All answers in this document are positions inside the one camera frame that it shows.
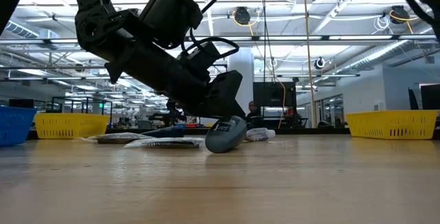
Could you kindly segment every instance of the table surface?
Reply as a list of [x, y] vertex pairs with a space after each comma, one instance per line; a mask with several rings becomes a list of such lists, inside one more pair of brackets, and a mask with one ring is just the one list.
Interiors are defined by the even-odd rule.
[[200, 149], [0, 148], [2, 223], [439, 223], [440, 146], [279, 135]]

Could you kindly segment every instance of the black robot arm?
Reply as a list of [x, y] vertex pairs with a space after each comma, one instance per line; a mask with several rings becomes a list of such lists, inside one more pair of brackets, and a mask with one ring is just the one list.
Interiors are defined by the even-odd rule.
[[[235, 100], [242, 75], [229, 71], [212, 82], [208, 68], [220, 55], [212, 41], [200, 41], [193, 53], [178, 58], [164, 49], [179, 47], [189, 29], [203, 19], [193, 0], [150, 0], [137, 10], [116, 11], [111, 0], [77, 0], [75, 18], [80, 46], [109, 62], [111, 82], [124, 71], [201, 117], [244, 117]], [[238, 46], [230, 54], [238, 51]]]

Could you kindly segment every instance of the ceiling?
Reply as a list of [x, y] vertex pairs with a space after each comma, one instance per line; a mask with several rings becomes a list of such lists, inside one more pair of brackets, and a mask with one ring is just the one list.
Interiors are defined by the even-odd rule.
[[[138, 8], [142, 9], [149, 0], [112, 0], [117, 9]], [[202, 8], [206, 4], [206, 0], [196, 0]], [[350, 0], [345, 5], [344, 0], [266, 0], [266, 17], [267, 28], [270, 36], [293, 36], [306, 35], [306, 18], [305, 3], [309, 12], [309, 32], [311, 35], [369, 35], [369, 34], [409, 34], [408, 26], [387, 24], [387, 20], [380, 19], [383, 13], [389, 13], [393, 5], [403, 5], [405, 9], [412, 14], [408, 5], [404, 0]], [[252, 26], [252, 32], [256, 36], [264, 35], [264, 20], [260, 17], [263, 10], [261, 0], [219, 0], [205, 15], [202, 24], [195, 30], [196, 36], [250, 36], [249, 27], [238, 26], [231, 19], [230, 15], [237, 7], [247, 7], [248, 12], [256, 21]], [[325, 17], [336, 8], [340, 8], [338, 13], [325, 24]], [[76, 0], [20, 0], [15, 10], [12, 21], [32, 30], [37, 34], [41, 31], [53, 31], [60, 38], [75, 38], [74, 16], [77, 11]], [[412, 21], [414, 26], [420, 25], [420, 20]], [[5, 31], [1, 38], [19, 39], [22, 38], [11, 32]], [[217, 45], [220, 51], [228, 50], [227, 47]], [[255, 45], [252, 47], [252, 53], [255, 60], [262, 60], [259, 50]], [[310, 56], [312, 60], [323, 57], [327, 61], [331, 61], [333, 67], [344, 64], [354, 56], [372, 48], [374, 44], [350, 45], [350, 44], [328, 44], [328, 45], [312, 45], [310, 47]], [[8, 45], [10, 49], [27, 54], [32, 58], [37, 58], [43, 62], [54, 63], [62, 66], [102, 66], [105, 61], [93, 54], [84, 52], [75, 43], [71, 45], [61, 45], [58, 51], [53, 51], [50, 58], [49, 51], [41, 53], [42, 48], [35, 45]], [[277, 60], [276, 73], [308, 73], [308, 50], [307, 46], [298, 45], [272, 45], [272, 56]], [[176, 56], [180, 53], [178, 50], [168, 51], [171, 55]], [[3, 66], [23, 66], [23, 63], [12, 62], [8, 64], [6, 59], [1, 61]], [[214, 76], [224, 69], [210, 68], [211, 74]], [[103, 69], [85, 69], [85, 70], [60, 70], [51, 71], [51, 75], [64, 76], [105, 76], [106, 71]], [[15, 76], [35, 76], [24, 71], [14, 72]], [[87, 82], [76, 82], [74, 80], [64, 80], [67, 83], [66, 88], [80, 91], [78, 88], [72, 88], [77, 84], [93, 86], [96, 89], [119, 89], [124, 91], [129, 89], [133, 92], [146, 93], [150, 92], [147, 86], [140, 82], [127, 79], [125, 86], [109, 85], [106, 80]]]

